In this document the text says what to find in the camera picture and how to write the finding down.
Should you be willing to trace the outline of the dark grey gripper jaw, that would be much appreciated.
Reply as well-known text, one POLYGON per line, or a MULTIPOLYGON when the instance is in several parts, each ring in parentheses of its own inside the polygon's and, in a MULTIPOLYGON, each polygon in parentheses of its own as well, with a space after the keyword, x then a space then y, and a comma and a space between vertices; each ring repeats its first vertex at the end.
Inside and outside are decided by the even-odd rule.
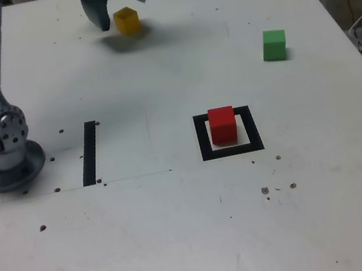
POLYGON ((101 31, 110 29, 110 17, 107 13, 108 0, 81 0, 83 10, 89 20, 101 31))

